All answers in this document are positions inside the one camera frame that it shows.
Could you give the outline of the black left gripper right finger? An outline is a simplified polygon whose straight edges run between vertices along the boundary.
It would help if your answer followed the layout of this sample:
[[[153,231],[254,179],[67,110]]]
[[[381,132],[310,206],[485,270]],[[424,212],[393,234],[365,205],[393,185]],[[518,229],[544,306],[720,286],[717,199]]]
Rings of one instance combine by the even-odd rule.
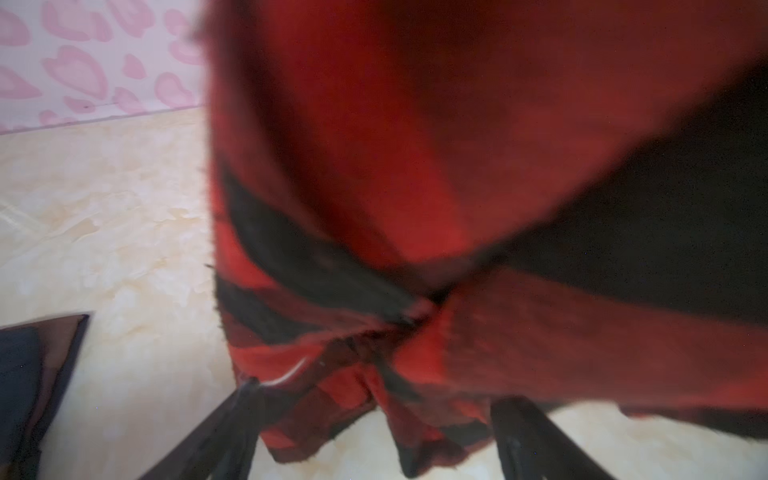
[[[492,428],[507,480],[614,480],[534,403],[494,402]]]

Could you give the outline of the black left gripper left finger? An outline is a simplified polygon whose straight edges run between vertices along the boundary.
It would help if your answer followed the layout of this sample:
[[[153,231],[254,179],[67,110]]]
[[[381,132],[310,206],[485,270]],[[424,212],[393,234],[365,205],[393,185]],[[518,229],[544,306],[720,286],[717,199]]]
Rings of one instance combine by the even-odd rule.
[[[262,428],[263,389],[241,385],[141,480],[245,479]]]

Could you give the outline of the red black plaid shirt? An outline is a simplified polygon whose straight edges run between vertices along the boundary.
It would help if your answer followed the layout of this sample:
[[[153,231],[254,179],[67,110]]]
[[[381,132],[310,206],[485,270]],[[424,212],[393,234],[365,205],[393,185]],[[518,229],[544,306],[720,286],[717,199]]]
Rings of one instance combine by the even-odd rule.
[[[215,296],[259,436],[490,408],[767,436],[763,1],[210,1]]]

